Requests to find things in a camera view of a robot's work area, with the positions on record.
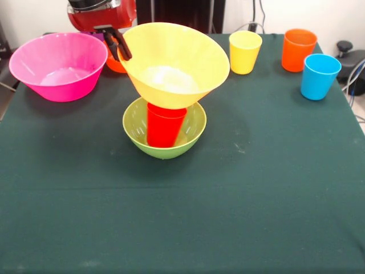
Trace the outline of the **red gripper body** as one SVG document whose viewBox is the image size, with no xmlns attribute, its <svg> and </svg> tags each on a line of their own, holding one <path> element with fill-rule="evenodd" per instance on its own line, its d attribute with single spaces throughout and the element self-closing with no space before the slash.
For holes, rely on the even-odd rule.
<svg viewBox="0 0 365 274">
<path fill-rule="evenodd" d="M 136 19 L 136 1 L 69 0 L 67 14 L 79 31 L 96 32 L 111 27 L 123 29 Z"/>
</svg>

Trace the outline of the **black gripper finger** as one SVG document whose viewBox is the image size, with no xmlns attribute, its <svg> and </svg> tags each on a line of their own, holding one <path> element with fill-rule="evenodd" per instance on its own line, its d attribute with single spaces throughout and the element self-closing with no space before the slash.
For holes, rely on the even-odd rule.
<svg viewBox="0 0 365 274">
<path fill-rule="evenodd" d="M 119 57 L 117 54 L 118 44 L 114 41 L 112 34 L 105 31 L 103 33 L 103 37 L 104 37 L 104 41 L 105 41 L 111 55 L 113 56 L 114 60 L 119 61 Z"/>
<path fill-rule="evenodd" d="M 112 29 L 112 36 L 117 43 L 118 49 L 121 52 L 123 59 L 125 61 L 130 60 L 132 58 L 132 53 L 123 37 L 123 34 L 117 29 Z"/>
</svg>

